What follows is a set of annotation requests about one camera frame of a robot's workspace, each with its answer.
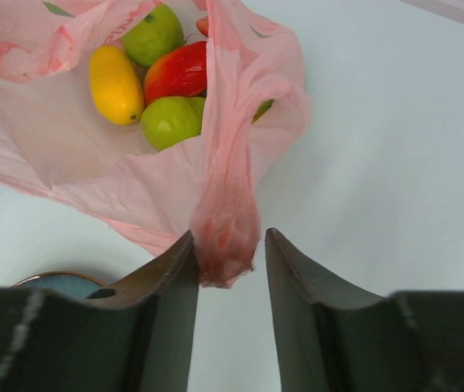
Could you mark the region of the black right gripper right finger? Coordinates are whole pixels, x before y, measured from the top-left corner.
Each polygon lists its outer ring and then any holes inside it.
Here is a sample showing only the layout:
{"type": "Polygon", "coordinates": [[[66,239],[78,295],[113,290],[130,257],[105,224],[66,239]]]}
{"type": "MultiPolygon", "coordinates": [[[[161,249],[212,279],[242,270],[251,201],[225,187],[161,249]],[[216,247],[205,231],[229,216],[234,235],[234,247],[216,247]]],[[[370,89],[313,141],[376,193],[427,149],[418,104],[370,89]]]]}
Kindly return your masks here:
{"type": "Polygon", "coordinates": [[[284,391],[464,391],[464,291],[379,296],[265,235],[284,391]]]}

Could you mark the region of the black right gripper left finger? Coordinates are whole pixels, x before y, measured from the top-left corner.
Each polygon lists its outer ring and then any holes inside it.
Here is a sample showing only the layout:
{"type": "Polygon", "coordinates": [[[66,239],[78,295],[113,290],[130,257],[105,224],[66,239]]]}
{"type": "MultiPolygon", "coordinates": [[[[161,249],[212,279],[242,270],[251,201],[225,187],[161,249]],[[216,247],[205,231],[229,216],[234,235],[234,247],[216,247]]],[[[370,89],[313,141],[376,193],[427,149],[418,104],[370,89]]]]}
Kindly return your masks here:
{"type": "Polygon", "coordinates": [[[76,300],[0,287],[0,391],[184,391],[199,294],[191,233],[76,300]]]}

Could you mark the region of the pink plastic bag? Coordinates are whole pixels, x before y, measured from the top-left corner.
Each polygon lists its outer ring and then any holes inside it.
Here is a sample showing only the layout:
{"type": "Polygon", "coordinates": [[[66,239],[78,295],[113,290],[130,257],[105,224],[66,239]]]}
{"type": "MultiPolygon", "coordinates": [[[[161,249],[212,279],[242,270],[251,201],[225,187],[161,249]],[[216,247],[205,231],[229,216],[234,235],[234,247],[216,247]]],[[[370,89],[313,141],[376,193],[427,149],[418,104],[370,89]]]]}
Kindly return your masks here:
{"type": "Polygon", "coordinates": [[[310,122],[298,36],[240,1],[173,1],[185,33],[207,16],[200,136],[154,152],[138,125],[94,108],[89,55],[152,1],[0,1],[0,183],[105,221],[153,255],[194,235],[200,282],[230,287],[260,240],[257,182],[310,122]],[[272,107],[252,123],[264,100],[272,107]]]}

